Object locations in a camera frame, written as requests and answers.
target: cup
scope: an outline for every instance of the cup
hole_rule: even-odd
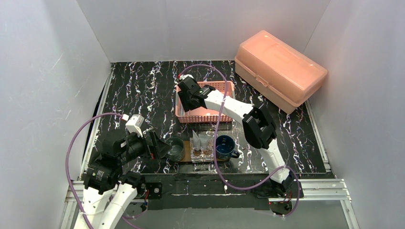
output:
[[[170,161],[179,162],[183,160],[186,152],[184,151],[184,142],[179,137],[169,137],[166,143],[171,145],[171,149],[167,152],[167,157]]]
[[[228,160],[232,158],[239,158],[239,152],[235,149],[235,141],[227,135],[221,135],[216,138],[216,158],[221,160]]]

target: mug handle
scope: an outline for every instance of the mug handle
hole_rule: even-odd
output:
[[[238,151],[234,150],[234,151],[231,152],[231,157],[232,158],[239,158],[239,156],[240,156],[240,153]]]

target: box lid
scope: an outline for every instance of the box lid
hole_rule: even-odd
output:
[[[327,74],[326,69],[266,31],[243,42],[236,59],[261,83],[297,104],[311,96]]]

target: black tabletop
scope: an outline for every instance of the black tabletop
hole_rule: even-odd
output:
[[[184,68],[197,63],[215,66],[224,73],[227,80],[234,83],[237,100],[255,105],[265,104],[279,126],[277,143],[287,165],[298,173],[326,172],[305,104],[287,115],[236,75],[233,61],[115,63],[103,112],[130,116],[141,114],[145,117],[142,130],[153,130],[163,139],[178,136],[189,140],[192,130],[213,135],[214,124],[182,124],[174,113],[175,79]],[[203,67],[193,68],[188,73],[197,81],[222,80],[219,74]],[[102,150],[101,141],[114,128],[124,130],[125,125],[113,117],[101,120],[92,154]],[[241,124],[235,121],[221,124],[220,130],[220,134],[229,135],[235,140],[236,149],[241,153],[238,159],[231,158],[228,162],[220,163],[224,173],[267,173],[260,154],[247,144]],[[138,158],[124,166],[124,172],[130,170],[140,173],[216,173],[213,163],[178,164],[168,159],[147,158]]]

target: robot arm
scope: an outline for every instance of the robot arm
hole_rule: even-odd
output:
[[[178,94],[184,111],[187,112],[201,106],[215,111],[220,110],[224,94],[215,88],[208,85],[201,88],[189,76],[181,78],[178,86],[181,89]],[[269,172],[285,165],[277,146],[276,125],[263,105],[257,108],[253,104],[246,104],[227,96],[223,114],[243,125],[247,142],[261,154]],[[286,187],[293,180],[286,168],[279,170],[271,179]]]
[[[143,154],[150,155],[152,159],[160,159],[170,149],[170,145],[162,142],[155,132],[148,132],[147,137],[142,134],[140,126],[143,119],[136,114],[127,121],[129,135],[121,130],[110,131],[103,141],[101,158],[89,164],[84,177],[83,207],[95,229],[114,228],[124,210],[136,197],[137,190],[145,183],[140,174],[128,172],[122,176],[122,166]],[[106,208],[117,185],[117,193]],[[86,228],[83,215],[79,215],[75,229]]]

